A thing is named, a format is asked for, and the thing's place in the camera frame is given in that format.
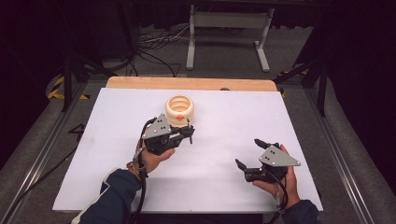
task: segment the white table surface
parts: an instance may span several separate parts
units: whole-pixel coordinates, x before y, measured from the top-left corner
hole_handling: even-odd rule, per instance
[[[101,89],[53,210],[80,211],[97,198],[103,178],[132,160],[146,121],[164,113],[166,101],[177,94],[195,105],[193,144],[184,139],[171,159],[149,174],[143,213],[275,211],[275,200],[246,182],[235,163],[261,167],[263,149],[255,138],[285,145],[302,164],[294,168],[300,197],[323,210],[279,92],[133,89]]]

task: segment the black cable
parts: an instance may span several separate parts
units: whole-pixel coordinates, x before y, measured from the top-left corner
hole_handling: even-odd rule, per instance
[[[128,64],[132,61],[133,56],[128,56],[127,58],[128,58],[128,60],[127,60],[126,62],[117,64],[117,65],[112,66],[112,67],[104,67],[104,69],[106,69],[106,70],[108,70],[108,71],[110,71],[110,72],[114,72],[114,71],[120,70],[120,69],[122,69],[122,68],[128,66]],[[87,67],[85,67],[85,69],[86,69],[90,74],[93,74],[93,75],[97,75],[97,74],[102,74],[102,73],[103,73],[103,72],[101,72],[101,71],[99,71],[99,70],[97,70],[97,69],[94,69],[94,68],[87,68]]]
[[[47,171],[44,175],[39,177],[37,181],[31,185],[18,199],[12,204],[11,208],[9,209],[5,219],[4,223],[8,222],[9,217],[11,214],[14,213],[15,209],[17,208],[18,204],[21,202],[21,200],[26,196],[27,193],[29,193],[32,189],[34,189],[39,183],[41,183],[45,178],[47,178],[52,172],[54,172],[67,158],[69,158],[75,151],[77,147],[75,147],[72,151],[70,151],[58,164],[56,164],[54,167],[52,167],[49,171]]]
[[[148,55],[148,56],[151,56],[151,57],[155,58],[156,60],[162,62],[164,65],[166,65],[166,66],[171,70],[171,72],[172,72],[172,74],[173,74],[173,77],[176,77],[175,71],[171,68],[171,66],[169,66],[169,64],[167,64],[167,63],[164,62],[163,60],[161,60],[161,59],[155,57],[155,56],[152,55],[152,54],[146,53],[146,52],[144,52],[144,51],[138,51],[138,52],[139,52],[139,53],[146,54],[146,55]]]
[[[150,124],[152,124],[155,121],[155,119],[156,118],[148,120],[146,122],[146,124],[143,126],[142,133],[140,134],[140,139],[139,139],[139,148],[141,148],[143,146],[143,138],[142,138],[143,134],[145,133],[147,127]],[[138,157],[139,169],[140,169],[140,167],[144,167],[144,163],[142,160],[142,152],[140,152],[139,157]],[[143,202],[145,201],[146,188],[147,188],[146,178],[148,177],[148,175],[146,173],[146,169],[139,171],[139,176],[140,176],[140,181],[142,184],[142,193],[140,194],[139,205],[137,206],[137,209],[134,212],[134,215],[130,216],[130,218],[129,218],[129,222],[128,222],[129,224],[135,224],[137,222],[137,220],[139,219],[139,216],[140,216],[140,212],[142,211]]]
[[[270,175],[283,190],[282,204],[280,205],[280,210],[284,210],[289,202],[289,194],[286,191],[286,177],[285,177],[285,185],[283,185],[282,182],[276,176],[274,176],[273,173],[269,171],[267,171],[266,173]],[[279,212],[274,212],[274,215],[271,218],[271,220],[269,222],[263,222],[263,224],[273,224],[279,218],[279,216],[280,216]]]

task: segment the metal stand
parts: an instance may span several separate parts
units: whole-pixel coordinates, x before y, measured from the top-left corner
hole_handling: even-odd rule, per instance
[[[200,12],[195,11],[194,5],[190,9],[190,42],[187,53],[186,69],[192,70],[194,67],[195,54],[195,27],[231,27],[231,28],[253,28],[262,29],[262,38],[255,41],[255,48],[259,55],[260,64],[263,72],[269,72],[270,67],[262,49],[265,38],[267,37],[273,18],[274,9],[268,10],[268,13],[226,13],[226,12]]]

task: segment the black and yellow tape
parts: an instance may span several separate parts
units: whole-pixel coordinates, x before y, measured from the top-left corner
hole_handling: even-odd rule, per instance
[[[49,99],[56,98],[56,99],[64,99],[64,94],[58,93],[59,87],[61,87],[62,83],[64,82],[64,75],[60,75],[56,80],[55,84],[52,87],[52,90],[49,92]],[[80,100],[89,100],[91,96],[89,94],[82,94],[79,99]]]

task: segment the dark sleeve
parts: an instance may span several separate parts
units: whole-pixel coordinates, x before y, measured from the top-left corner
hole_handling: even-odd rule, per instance
[[[318,224],[319,211],[317,207],[309,200],[300,200],[294,206],[286,209],[283,214],[283,222],[290,223],[304,223],[304,224]]]
[[[127,223],[132,201],[140,188],[140,181],[128,170],[113,171],[103,181],[99,198],[72,223]]]

